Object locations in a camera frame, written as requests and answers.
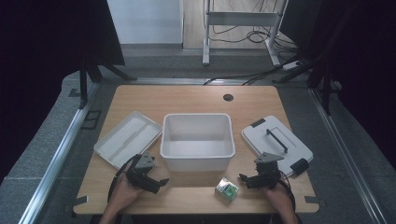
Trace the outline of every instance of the white box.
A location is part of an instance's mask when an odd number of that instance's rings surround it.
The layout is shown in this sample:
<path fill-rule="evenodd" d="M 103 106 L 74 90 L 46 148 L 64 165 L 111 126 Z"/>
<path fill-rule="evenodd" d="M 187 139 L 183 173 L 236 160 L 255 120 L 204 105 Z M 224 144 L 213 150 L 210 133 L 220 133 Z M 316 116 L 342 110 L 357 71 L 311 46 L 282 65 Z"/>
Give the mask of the white box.
<path fill-rule="evenodd" d="M 224 171 L 234 154 L 227 114 L 168 114 L 163 119 L 161 155 L 170 171 Z"/>

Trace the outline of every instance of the gray carpet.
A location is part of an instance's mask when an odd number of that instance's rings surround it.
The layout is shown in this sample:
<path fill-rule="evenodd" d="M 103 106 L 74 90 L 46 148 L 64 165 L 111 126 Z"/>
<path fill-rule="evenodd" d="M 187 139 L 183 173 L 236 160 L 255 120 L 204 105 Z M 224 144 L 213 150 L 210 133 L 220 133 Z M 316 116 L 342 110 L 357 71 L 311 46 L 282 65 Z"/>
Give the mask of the gray carpet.
<path fill-rule="evenodd" d="M 153 51 L 145 52 L 142 57 L 139 54 L 142 53 L 127 52 L 126 66 L 119 68 L 135 77 L 167 77 L 175 82 L 180 78 L 249 75 L 272 68 L 268 56 L 262 52 L 253 52 L 250 56 L 245 53 L 214 52 L 208 67 L 202 66 L 200 55 L 191 51 Z M 88 216 L 73 217 L 71 205 L 78 194 L 92 147 L 97 141 L 114 91 L 120 84 L 131 84 L 131 81 L 124 81 L 105 68 L 101 68 L 101 71 L 105 79 L 90 108 L 92 112 L 101 111 L 99 122 L 96 127 L 91 122 L 83 123 L 36 223 L 89 223 L 91 220 Z M 281 71 L 266 76 L 256 85 L 271 85 L 273 79 L 285 74 Z M 287 84 L 276 84 L 293 132 L 314 152 L 308 173 L 320 209 L 315 214 L 300 214 L 300 217 L 304 223 L 372 223 L 313 97 L 305 86 L 306 77 L 307 74 Z M 6 220 L 7 223 L 17 223 L 20 220 L 78 109 L 79 99 L 69 97 L 73 89 L 78 89 L 78 74 L 72 74 L 64 80 L 57 104 L 0 187 L 1 220 Z M 394 169 L 359 123 L 337 100 L 336 95 L 332 96 L 331 111 L 332 119 L 351 148 L 351 155 L 379 201 L 388 223 L 396 223 Z"/>

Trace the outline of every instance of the white lid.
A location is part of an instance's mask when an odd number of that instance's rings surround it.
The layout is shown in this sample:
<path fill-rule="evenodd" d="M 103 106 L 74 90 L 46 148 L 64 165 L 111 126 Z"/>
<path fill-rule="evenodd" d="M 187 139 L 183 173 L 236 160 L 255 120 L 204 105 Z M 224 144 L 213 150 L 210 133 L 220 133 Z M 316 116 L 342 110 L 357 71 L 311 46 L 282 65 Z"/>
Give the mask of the white lid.
<path fill-rule="evenodd" d="M 163 132 L 163 127 L 134 111 L 102 137 L 94 151 L 111 165 L 120 169 L 132 156 L 148 149 Z"/>

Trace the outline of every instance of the human hand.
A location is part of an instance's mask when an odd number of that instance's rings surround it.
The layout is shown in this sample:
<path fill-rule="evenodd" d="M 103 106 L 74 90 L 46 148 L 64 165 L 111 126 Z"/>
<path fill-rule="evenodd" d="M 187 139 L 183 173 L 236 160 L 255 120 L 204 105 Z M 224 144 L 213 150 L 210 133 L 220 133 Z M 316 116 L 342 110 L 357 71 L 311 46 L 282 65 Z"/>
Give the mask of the human hand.
<path fill-rule="evenodd" d="M 135 188 L 129 183 L 125 174 L 121 174 L 99 223 L 114 223 L 119 212 L 132 204 L 142 192 L 142 189 Z"/>
<path fill-rule="evenodd" d="M 279 213 L 284 224 L 298 223 L 289 194 L 283 186 L 277 183 L 273 189 L 262 188 L 261 190 L 271 206 Z"/>

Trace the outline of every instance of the black curtain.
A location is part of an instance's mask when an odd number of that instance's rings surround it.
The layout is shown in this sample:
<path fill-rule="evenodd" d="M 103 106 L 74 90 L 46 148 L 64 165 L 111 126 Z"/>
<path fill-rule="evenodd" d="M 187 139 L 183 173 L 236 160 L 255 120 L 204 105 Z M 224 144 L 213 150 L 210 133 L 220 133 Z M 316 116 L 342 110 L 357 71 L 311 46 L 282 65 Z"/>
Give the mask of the black curtain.
<path fill-rule="evenodd" d="M 3 180 L 84 56 L 124 60 L 106 0 L 2 1 L 0 8 Z"/>
<path fill-rule="evenodd" d="M 396 5 L 361 0 L 332 51 L 346 108 L 396 167 Z"/>

